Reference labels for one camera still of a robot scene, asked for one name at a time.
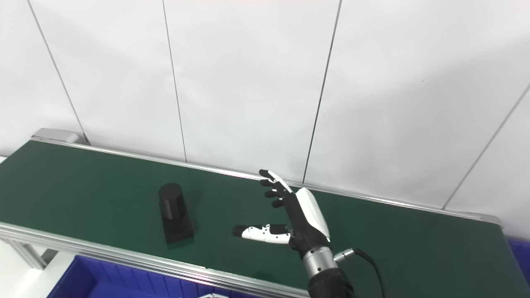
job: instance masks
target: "blue bin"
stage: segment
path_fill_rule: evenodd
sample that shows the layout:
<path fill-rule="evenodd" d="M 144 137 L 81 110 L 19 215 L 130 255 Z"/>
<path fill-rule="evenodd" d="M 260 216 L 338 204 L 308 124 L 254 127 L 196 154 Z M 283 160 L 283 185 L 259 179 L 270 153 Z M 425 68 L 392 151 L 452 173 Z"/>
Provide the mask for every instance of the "blue bin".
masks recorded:
<path fill-rule="evenodd" d="M 212 293 L 257 298 L 81 256 L 74 258 L 48 298 L 197 298 Z"/>
<path fill-rule="evenodd" d="M 516 239 L 508 239 L 508 243 L 525 276 L 526 283 L 530 286 L 530 243 Z"/>

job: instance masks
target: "black cable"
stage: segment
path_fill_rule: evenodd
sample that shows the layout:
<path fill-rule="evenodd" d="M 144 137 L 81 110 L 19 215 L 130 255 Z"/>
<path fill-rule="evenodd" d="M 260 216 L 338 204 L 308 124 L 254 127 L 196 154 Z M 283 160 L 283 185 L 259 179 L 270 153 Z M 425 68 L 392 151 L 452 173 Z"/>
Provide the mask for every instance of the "black cable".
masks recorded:
<path fill-rule="evenodd" d="M 379 268 L 375 264 L 374 259 L 372 259 L 372 257 L 370 257 L 364 251 L 362 251 L 362 250 L 360 250 L 358 248 L 354 250 L 354 253 L 356 255 L 360 256 L 361 258 L 365 259 L 368 263 L 370 263 L 372 265 L 372 267 L 374 267 L 375 273 L 377 274 L 377 279 L 379 279 L 379 285 L 381 286 L 381 293 L 383 294 L 383 298 L 386 298 L 385 286 L 383 284 L 383 278 L 381 277 L 381 273 L 379 272 Z"/>

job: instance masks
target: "robotic hand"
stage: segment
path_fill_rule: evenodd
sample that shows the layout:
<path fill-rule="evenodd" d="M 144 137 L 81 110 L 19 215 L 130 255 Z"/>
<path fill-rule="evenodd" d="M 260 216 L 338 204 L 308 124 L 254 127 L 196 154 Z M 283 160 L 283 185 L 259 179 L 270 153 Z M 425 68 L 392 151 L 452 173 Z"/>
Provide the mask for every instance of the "robotic hand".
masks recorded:
<path fill-rule="evenodd" d="M 337 266 L 338 261 L 354 254 L 352 249 L 333 255 L 329 245 L 330 234 L 324 216 L 313 194 L 307 188 L 293 192 L 276 174 L 260 170 L 265 177 L 262 186 L 272 187 L 265 197 L 278 197 L 273 208 L 285 207 L 292 229 L 286 224 L 236 225 L 232 234 L 251 240 L 289 244 L 304 262 L 309 275 L 308 292 L 311 298 L 355 298 L 354 289 Z"/>

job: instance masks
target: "wall panel seam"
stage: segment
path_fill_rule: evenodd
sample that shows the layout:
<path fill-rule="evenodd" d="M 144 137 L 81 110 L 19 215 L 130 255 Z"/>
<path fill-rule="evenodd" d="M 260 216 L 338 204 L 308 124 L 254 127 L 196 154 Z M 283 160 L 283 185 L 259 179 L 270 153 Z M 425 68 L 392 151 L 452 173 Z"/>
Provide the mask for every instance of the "wall panel seam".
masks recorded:
<path fill-rule="evenodd" d="M 528 84 L 528 86 L 526 87 L 526 89 L 523 91 L 523 93 L 521 94 L 521 96 L 517 99 L 517 101 L 515 102 L 515 104 L 512 106 L 512 108 L 508 111 L 508 113 L 506 114 L 506 116 L 504 117 L 504 119 L 502 120 L 501 124 L 499 125 L 499 127 L 497 127 L 497 129 L 495 130 L 495 132 L 493 133 L 493 135 L 491 136 L 491 138 L 489 139 L 489 141 L 486 143 L 486 146 L 482 149 L 482 151 L 480 152 L 480 154 L 477 156 L 477 158 L 475 159 L 475 161 L 473 162 L 473 164 L 471 164 L 471 167 L 467 170 L 466 174 L 464 175 L 464 177 L 462 177 L 462 179 L 460 180 L 460 182 L 458 183 L 458 185 L 456 186 L 456 188 L 453 190 L 453 192 L 451 193 L 451 195 L 449 196 L 449 198 L 447 199 L 447 201 L 445 202 L 444 206 L 442 207 L 442 210 L 445 210 L 447 208 L 447 206 L 449 205 L 449 203 L 451 202 L 451 200 L 454 198 L 455 194 L 458 192 L 458 190 L 460 189 L 460 187 L 462 186 L 462 184 L 464 183 L 464 181 L 468 178 L 469 174 L 473 171 L 473 169 L 475 168 L 475 166 L 478 164 L 478 162 L 480 161 L 480 159 L 482 158 L 482 156 L 484 156 L 484 153 L 488 150 L 488 148 L 490 147 L 491 143 L 493 143 L 493 140 L 497 137 L 497 135 L 499 134 L 499 132 L 502 130 L 502 128 L 504 127 L 504 125 L 506 124 L 506 122 L 508 121 L 508 119 L 511 117 L 511 115 L 514 113 L 514 111 L 517 109 L 517 107 L 519 106 L 519 104 L 521 103 L 521 101 L 523 100 L 523 98 L 526 96 L 526 94 L 528 93 L 528 90 L 530 90 L 530 83 Z"/>
<path fill-rule="evenodd" d="M 169 57 L 171 60 L 171 74 L 173 75 L 173 85 L 175 86 L 175 98 L 176 98 L 176 108 L 179 112 L 179 123 L 180 123 L 180 135 L 182 136 L 182 148 L 184 149 L 184 161 L 188 162 L 188 157 L 186 155 L 186 144 L 184 142 L 184 129 L 182 128 L 182 116 L 180 115 L 180 103 L 179 95 L 176 90 L 176 78 L 175 78 L 175 67 L 173 64 L 173 52 L 171 52 L 171 41 L 169 38 L 169 27 L 167 26 L 167 15 L 165 11 L 165 1 L 162 0 L 162 8 L 164 9 L 164 22 L 166 26 L 166 35 L 167 35 L 167 46 L 169 48 Z"/>
<path fill-rule="evenodd" d="M 59 71 L 59 67 L 57 67 L 57 63 L 55 63 L 55 59 L 53 54 L 51 53 L 50 46 L 48 45 L 48 41 L 46 40 L 46 37 L 44 36 L 44 32 L 42 31 L 42 28 L 40 26 L 39 20 L 37 19 L 37 15 L 35 14 L 35 10 L 33 10 L 33 5 L 31 5 L 30 0 L 26 0 L 30 10 L 31 14 L 33 15 L 33 18 L 35 19 L 35 23 L 37 24 L 37 28 L 39 29 L 40 35 L 42 36 L 42 40 L 44 41 L 44 44 L 46 45 L 46 49 L 48 50 L 48 54 L 50 55 L 51 62 L 54 65 L 55 71 L 57 72 L 57 75 L 59 76 L 59 80 L 61 81 L 61 85 L 63 86 L 63 90 L 65 91 L 66 97 L 68 98 L 68 102 L 70 103 L 70 106 L 72 107 L 72 111 L 74 112 L 75 118 L 77 119 L 77 123 L 79 124 L 79 127 L 81 129 L 81 132 L 83 133 L 83 137 L 85 138 L 87 144 L 90 145 L 90 141 L 86 136 L 85 129 L 83 128 L 83 125 L 81 124 L 81 120 L 79 119 L 79 116 L 77 115 L 77 111 L 75 110 L 74 104 L 72 103 L 72 99 L 70 98 L 70 94 L 68 93 L 68 90 L 66 89 L 65 82 L 63 81 L 63 77 L 61 76 L 61 73 Z"/>
<path fill-rule="evenodd" d="M 335 40 L 335 32 L 337 31 L 337 24 L 339 23 L 340 8 L 342 6 L 342 0 L 339 0 L 339 5 L 337 7 L 337 16 L 335 17 L 335 24 L 333 26 L 333 34 L 331 35 L 330 50 L 328 51 L 328 59 L 326 61 L 326 68 L 324 69 L 324 78 L 322 80 L 322 88 L 320 89 L 319 104 L 316 107 L 315 122 L 313 124 L 313 131 L 311 133 L 311 140 L 309 142 L 309 150 L 307 151 L 307 159 L 305 161 L 304 175 L 302 177 L 302 183 L 305 182 L 305 176 L 307 174 L 307 166 L 309 165 L 309 157 L 311 156 L 311 147 L 313 146 L 313 139 L 315 137 L 316 122 L 319 118 L 320 104 L 322 102 L 322 94 L 324 93 L 324 87 L 326 84 L 326 77 L 328 75 L 328 68 L 330 64 L 331 51 L 333 50 L 333 42 Z"/>

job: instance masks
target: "white wall panel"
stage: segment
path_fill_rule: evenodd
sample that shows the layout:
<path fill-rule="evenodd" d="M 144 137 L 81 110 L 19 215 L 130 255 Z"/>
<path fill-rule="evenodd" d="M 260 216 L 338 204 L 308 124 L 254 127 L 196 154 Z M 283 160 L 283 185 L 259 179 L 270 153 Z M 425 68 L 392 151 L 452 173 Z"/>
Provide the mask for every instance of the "white wall panel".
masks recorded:
<path fill-rule="evenodd" d="M 162 2 L 31 3 L 89 141 L 183 160 Z"/>
<path fill-rule="evenodd" d="M 306 182 L 441 207 L 530 82 L 530 2 L 344 0 Z"/>
<path fill-rule="evenodd" d="M 26 1 L 0 1 L 0 155 L 41 127 L 80 133 Z"/>
<path fill-rule="evenodd" d="M 166 1 L 188 161 L 301 180 L 338 1 Z"/>
<path fill-rule="evenodd" d="M 530 93 L 447 205 L 501 219 L 504 233 L 530 239 Z"/>

